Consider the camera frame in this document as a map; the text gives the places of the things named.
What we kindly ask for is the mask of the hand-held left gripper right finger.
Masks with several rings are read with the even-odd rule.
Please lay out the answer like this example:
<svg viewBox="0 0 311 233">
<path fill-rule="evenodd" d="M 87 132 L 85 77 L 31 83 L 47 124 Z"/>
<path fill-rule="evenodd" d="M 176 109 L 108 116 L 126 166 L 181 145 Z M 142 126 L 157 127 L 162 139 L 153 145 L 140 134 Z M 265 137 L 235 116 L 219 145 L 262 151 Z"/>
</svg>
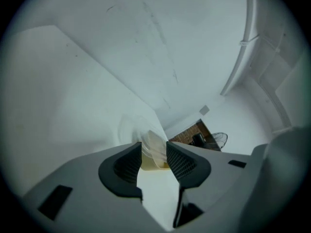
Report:
<svg viewBox="0 0 311 233">
<path fill-rule="evenodd" d="M 242 175 L 251 156 L 167 142 L 168 165 L 179 183 L 175 229 L 205 213 Z"/>
</svg>

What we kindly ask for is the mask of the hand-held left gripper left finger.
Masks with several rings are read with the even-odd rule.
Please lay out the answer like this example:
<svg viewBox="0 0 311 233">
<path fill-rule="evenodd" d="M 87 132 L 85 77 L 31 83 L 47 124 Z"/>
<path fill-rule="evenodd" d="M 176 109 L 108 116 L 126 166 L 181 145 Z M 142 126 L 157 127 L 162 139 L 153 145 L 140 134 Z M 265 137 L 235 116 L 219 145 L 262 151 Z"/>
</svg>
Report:
<svg viewBox="0 0 311 233">
<path fill-rule="evenodd" d="M 162 233 L 137 186 L 141 143 L 74 158 L 25 196 L 29 214 L 48 233 Z"/>
</svg>

